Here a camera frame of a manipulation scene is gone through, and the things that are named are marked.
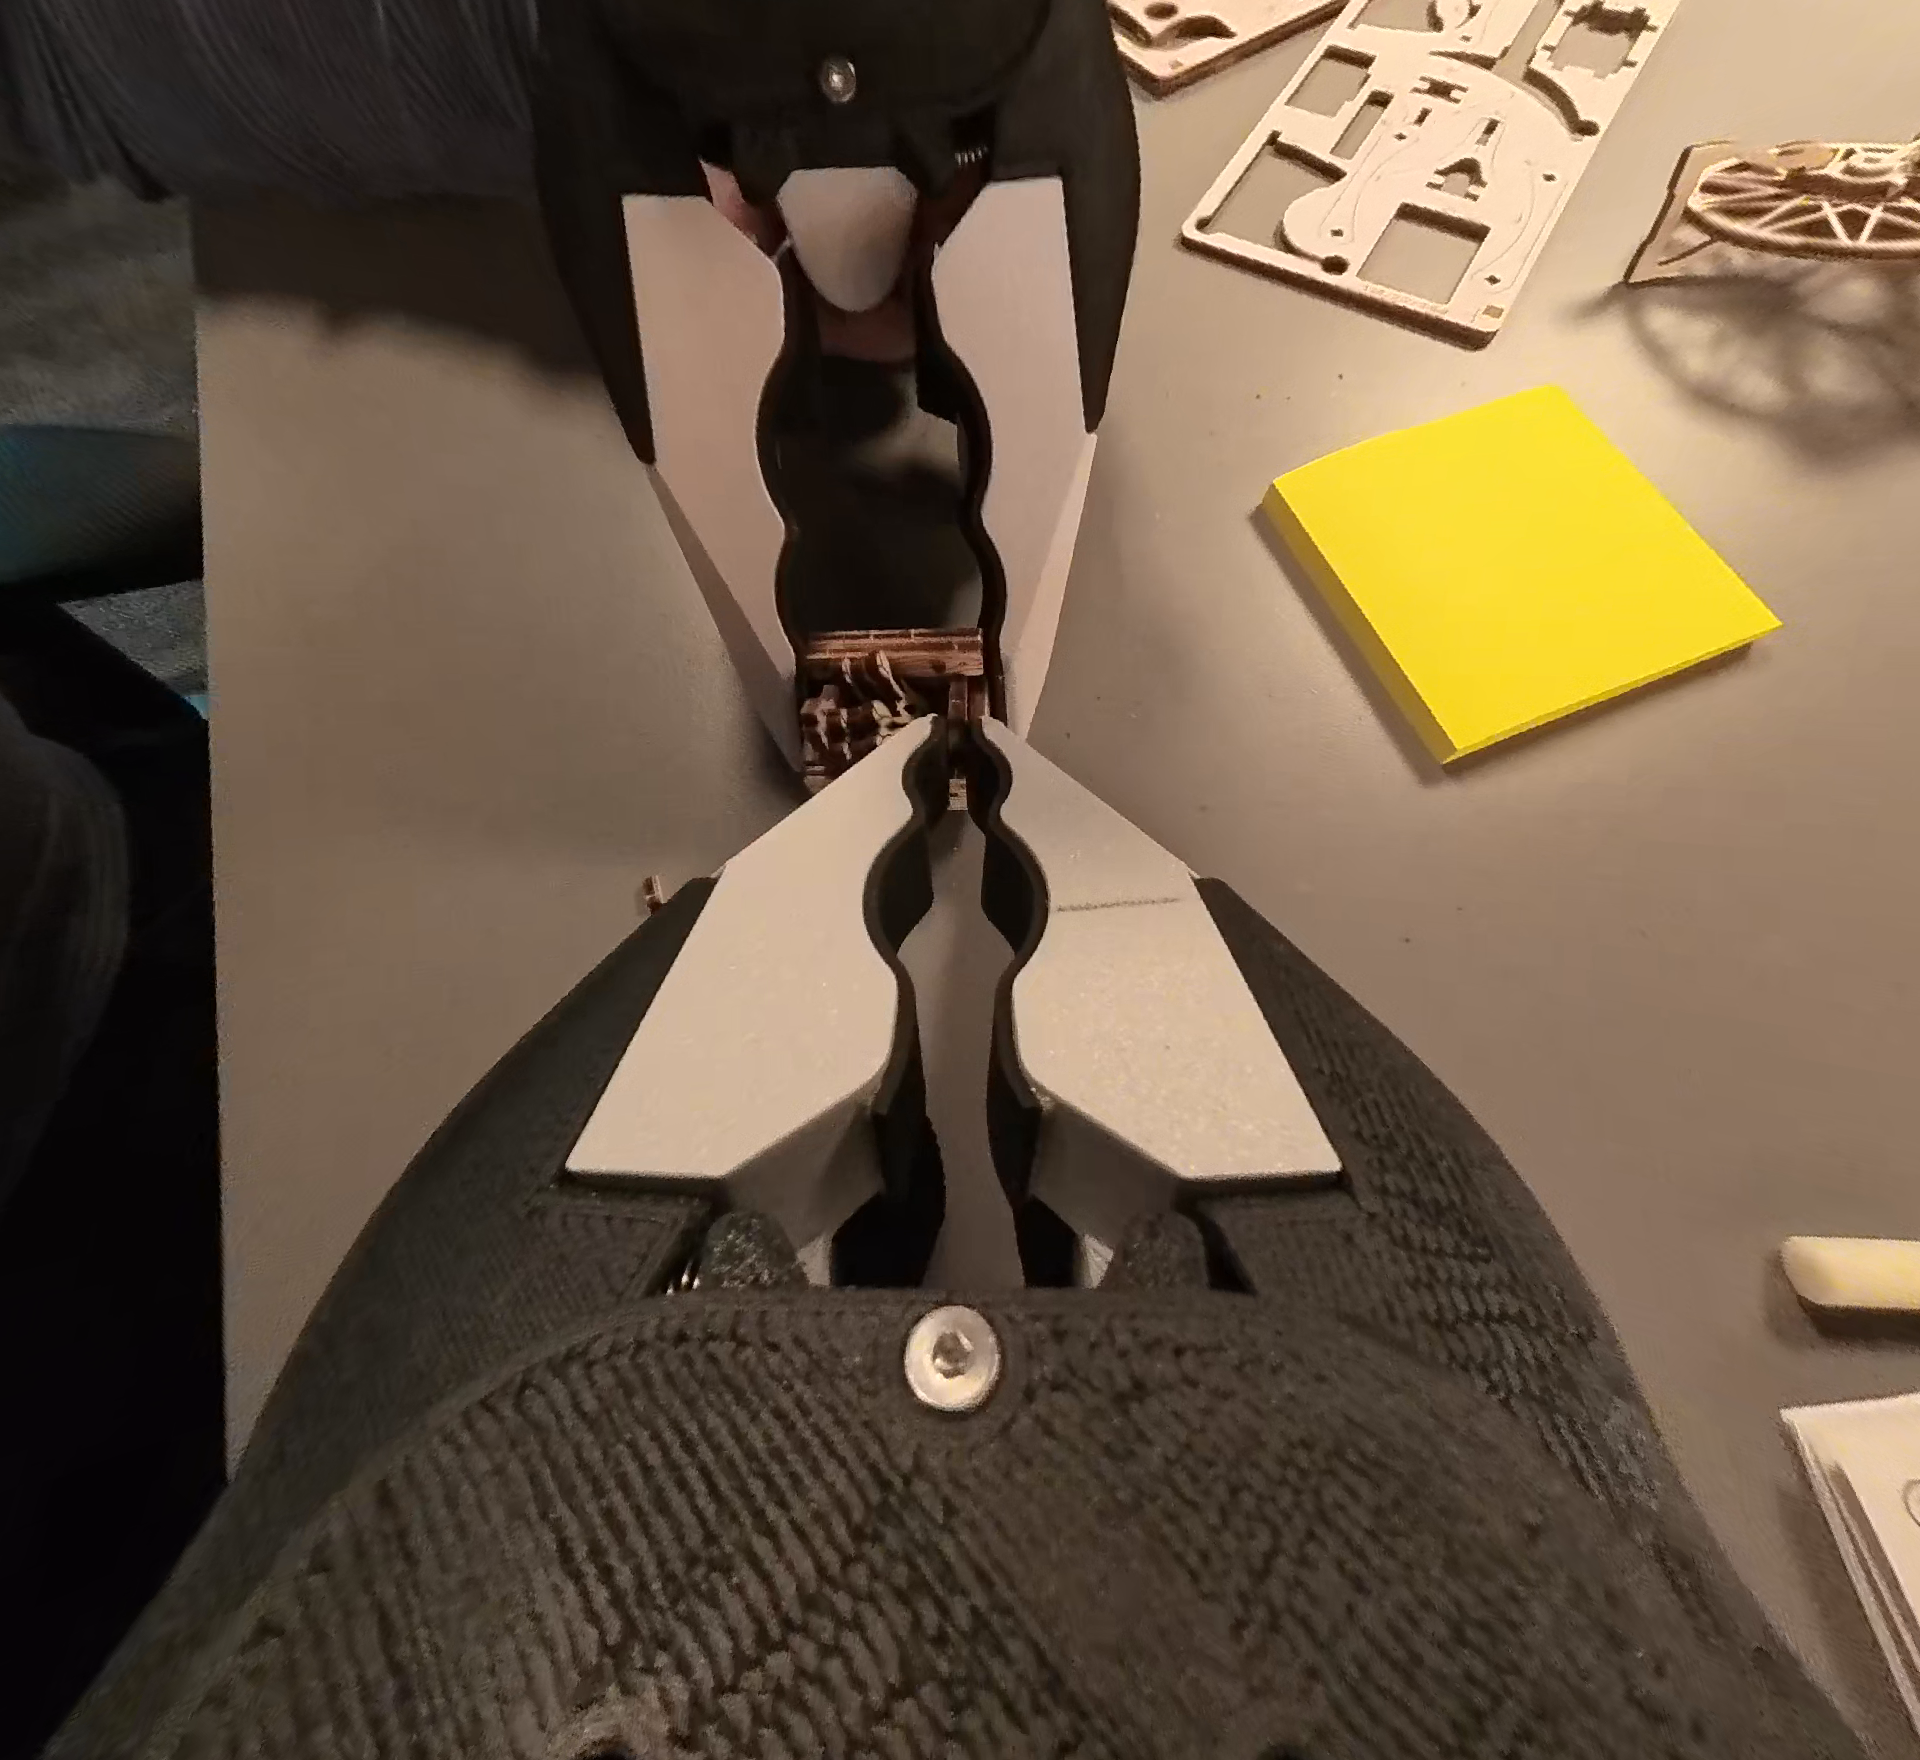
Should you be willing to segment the printed instruction booklet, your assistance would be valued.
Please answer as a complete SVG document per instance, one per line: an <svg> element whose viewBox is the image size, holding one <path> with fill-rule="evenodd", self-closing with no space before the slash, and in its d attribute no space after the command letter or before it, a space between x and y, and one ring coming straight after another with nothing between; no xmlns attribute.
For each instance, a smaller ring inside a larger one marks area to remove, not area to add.
<svg viewBox="0 0 1920 1760"><path fill-rule="evenodd" d="M1917 1711L1918 1394L1781 1414L1861 1610Z"/></svg>

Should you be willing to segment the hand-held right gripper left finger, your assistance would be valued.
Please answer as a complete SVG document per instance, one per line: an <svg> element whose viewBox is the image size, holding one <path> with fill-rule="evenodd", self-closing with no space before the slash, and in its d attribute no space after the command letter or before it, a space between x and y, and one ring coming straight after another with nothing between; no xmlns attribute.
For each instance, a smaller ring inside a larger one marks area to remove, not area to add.
<svg viewBox="0 0 1920 1760"><path fill-rule="evenodd" d="M703 1193L799 1246L907 1210L938 1150L899 947L934 899L936 718L873 751L711 881L574 1143L595 1185Z"/></svg>

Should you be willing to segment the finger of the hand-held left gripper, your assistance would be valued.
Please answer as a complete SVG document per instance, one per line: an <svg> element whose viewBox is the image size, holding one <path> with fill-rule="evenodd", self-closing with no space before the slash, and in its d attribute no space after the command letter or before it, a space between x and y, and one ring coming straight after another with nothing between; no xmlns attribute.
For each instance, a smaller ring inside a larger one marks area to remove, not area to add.
<svg viewBox="0 0 1920 1760"><path fill-rule="evenodd" d="M708 200L622 200L654 484L746 698L804 765L797 648L779 604L788 523L760 456L786 348L776 260Z"/></svg>
<svg viewBox="0 0 1920 1760"><path fill-rule="evenodd" d="M932 411L961 453L959 529L978 583L993 713L1030 729L1059 636L1092 481L1068 190L994 179L919 264Z"/></svg>

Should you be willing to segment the pale cylindrical stick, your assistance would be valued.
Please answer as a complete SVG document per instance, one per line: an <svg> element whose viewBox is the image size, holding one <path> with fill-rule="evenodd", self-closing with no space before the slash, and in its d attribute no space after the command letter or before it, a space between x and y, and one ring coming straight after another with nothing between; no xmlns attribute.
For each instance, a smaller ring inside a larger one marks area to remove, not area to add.
<svg viewBox="0 0 1920 1760"><path fill-rule="evenodd" d="M1918 1317L1918 1240L1794 1236L1781 1264L1814 1314Z"/></svg>

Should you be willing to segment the person's left hand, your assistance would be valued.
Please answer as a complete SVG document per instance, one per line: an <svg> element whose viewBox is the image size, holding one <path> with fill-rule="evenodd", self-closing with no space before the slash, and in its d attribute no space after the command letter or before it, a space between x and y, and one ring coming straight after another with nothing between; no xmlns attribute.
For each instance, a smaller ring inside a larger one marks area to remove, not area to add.
<svg viewBox="0 0 1920 1760"><path fill-rule="evenodd" d="M804 166L752 200L732 169L703 159L714 207L757 250L791 253L828 354L903 362L914 347L908 251L923 198L895 166Z"/></svg>

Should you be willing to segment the yellow sticky note pad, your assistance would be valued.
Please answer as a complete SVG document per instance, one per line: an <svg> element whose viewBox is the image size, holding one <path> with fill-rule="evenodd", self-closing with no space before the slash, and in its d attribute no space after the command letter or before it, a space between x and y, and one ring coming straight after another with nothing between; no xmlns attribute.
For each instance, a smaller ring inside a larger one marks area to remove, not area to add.
<svg viewBox="0 0 1920 1760"><path fill-rule="evenodd" d="M1261 509L1436 763L1783 627L1557 385L1332 451Z"/></svg>

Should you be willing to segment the wooden wheel model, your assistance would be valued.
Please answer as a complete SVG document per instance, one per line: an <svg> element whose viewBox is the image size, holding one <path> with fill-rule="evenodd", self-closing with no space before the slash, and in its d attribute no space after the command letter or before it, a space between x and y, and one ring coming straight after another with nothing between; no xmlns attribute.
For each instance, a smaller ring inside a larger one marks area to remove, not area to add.
<svg viewBox="0 0 1920 1760"><path fill-rule="evenodd" d="M1917 268L1918 138L1688 147L1621 284Z"/></svg>

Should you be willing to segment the small brown wooden model box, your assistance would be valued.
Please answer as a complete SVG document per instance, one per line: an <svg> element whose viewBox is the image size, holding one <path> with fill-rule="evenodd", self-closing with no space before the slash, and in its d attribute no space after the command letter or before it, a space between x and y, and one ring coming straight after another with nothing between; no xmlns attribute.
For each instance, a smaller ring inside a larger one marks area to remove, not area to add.
<svg viewBox="0 0 1920 1760"><path fill-rule="evenodd" d="M811 634L796 698L801 777L815 796L904 727L938 720L949 746L989 713L999 654L981 625L844 627Z"/></svg>

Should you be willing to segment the person's dark clothing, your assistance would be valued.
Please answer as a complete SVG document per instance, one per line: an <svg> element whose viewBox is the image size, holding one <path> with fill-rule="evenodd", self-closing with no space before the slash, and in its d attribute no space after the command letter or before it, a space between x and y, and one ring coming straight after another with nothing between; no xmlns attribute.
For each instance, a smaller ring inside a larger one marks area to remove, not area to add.
<svg viewBox="0 0 1920 1760"><path fill-rule="evenodd" d="M5 686L5 1756L228 1480L208 732L94 665Z"/></svg>

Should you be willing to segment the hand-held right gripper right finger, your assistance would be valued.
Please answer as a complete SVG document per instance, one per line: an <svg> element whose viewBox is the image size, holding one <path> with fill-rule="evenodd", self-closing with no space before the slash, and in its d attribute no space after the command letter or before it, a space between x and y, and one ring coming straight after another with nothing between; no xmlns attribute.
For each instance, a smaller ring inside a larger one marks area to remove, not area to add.
<svg viewBox="0 0 1920 1760"><path fill-rule="evenodd" d="M1341 1167L1187 860L996 720L972 732L981 906L1008 947L989 1050L1015 1219L1118 1240L1185 1202Z"/></svg>

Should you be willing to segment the black office chair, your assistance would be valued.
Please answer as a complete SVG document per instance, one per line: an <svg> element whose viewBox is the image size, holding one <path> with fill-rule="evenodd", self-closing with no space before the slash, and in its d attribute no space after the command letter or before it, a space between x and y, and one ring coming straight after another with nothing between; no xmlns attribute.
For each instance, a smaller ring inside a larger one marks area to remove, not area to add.
<svg viewBox="0 0 1920 1760"><path fill-rule="evenodd" d="M205 572L199 441L78 426L2 430L2 593L54 603Z"/></svg>

